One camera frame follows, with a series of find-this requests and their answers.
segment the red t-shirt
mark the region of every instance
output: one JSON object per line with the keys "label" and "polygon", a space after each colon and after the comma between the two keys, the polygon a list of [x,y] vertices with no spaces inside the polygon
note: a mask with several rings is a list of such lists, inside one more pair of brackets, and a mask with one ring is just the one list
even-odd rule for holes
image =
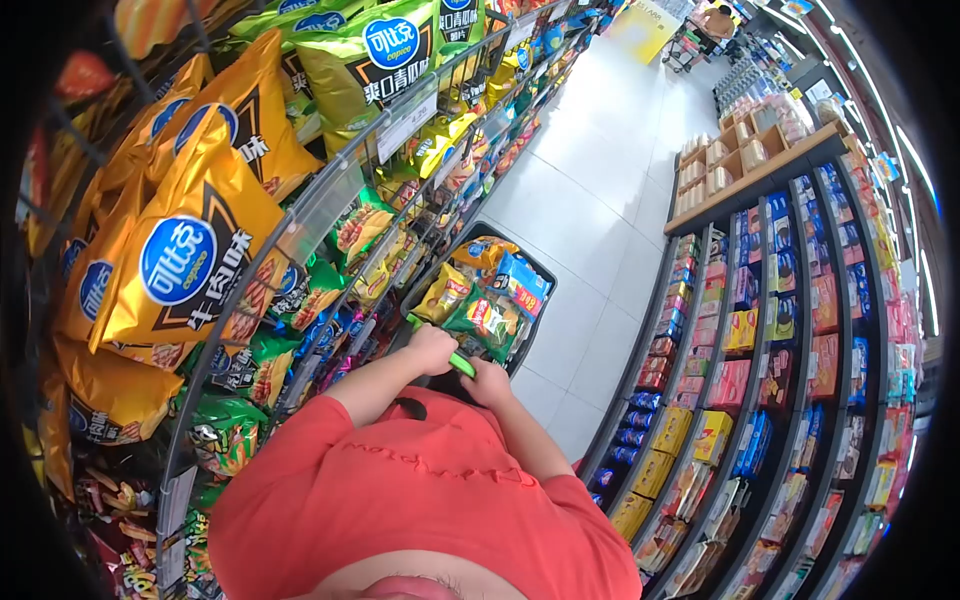
{"label": "red t-shirt", "polygon": [[432,550],[480,564],[531,600],[637,600],[626,542],[570,475],[539,482],[492,413],[407,387],[425,421],[391,406],[354,428],[334,398],[290,418],[227,486],[210,560],[230,600],[305,594],[349,564]]}

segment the shopping cart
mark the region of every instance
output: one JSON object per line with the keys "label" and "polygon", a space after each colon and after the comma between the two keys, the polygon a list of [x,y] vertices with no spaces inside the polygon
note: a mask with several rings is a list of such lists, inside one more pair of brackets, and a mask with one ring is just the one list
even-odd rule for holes
{"label": "shopping cart", "polygon": [[699,32],[697,24],[689,18],[684,19],[683,26],[670,38],[669,46],[666,47],[660,62],[673,67],[674,73],[681,71],[689,73],[693,60],[704,52],[702,40],[697,32]]}

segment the white tile floor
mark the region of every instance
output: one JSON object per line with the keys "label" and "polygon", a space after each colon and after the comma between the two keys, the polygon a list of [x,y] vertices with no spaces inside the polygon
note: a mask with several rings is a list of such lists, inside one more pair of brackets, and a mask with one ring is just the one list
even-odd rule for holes
{"label": "white tile floor", "polygon": [[571,462],[600,424],[643,320],[674,155],[696,133],[719,133],[710,90],[725,60],[675,75],[659,60],[640,64],[621,39],[593,39],[480,217],[557,277],[513,387]]}

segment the yellow sign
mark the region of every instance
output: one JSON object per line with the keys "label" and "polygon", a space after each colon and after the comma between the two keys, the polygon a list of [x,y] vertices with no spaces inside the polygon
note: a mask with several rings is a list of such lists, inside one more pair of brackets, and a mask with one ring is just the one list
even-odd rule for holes
{"label": "yellow sign", "polygon": [[625,42],[638,60],[649,64],[681,25],[681,21],[652,0],[635,0],[628,11],[614,20],[611,34]]}

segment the hand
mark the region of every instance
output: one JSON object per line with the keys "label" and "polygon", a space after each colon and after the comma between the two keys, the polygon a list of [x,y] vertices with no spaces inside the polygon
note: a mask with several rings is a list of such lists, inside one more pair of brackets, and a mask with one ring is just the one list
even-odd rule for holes
{"label": "hand", "polygon": [[510,376],[503,367],[481,360],[476,356],[469,359],[477,374],[470,379],[460,375],[460,385],[464,386],[473,399],[491,410],[514,400],[514,393],[510,389]]}
{"label": "hand", "polygon": [[450,370],[450,356],[457,350],[457,341],[439,327],[424,323],[405,349],[417,361],[420,374],[442,375]]}

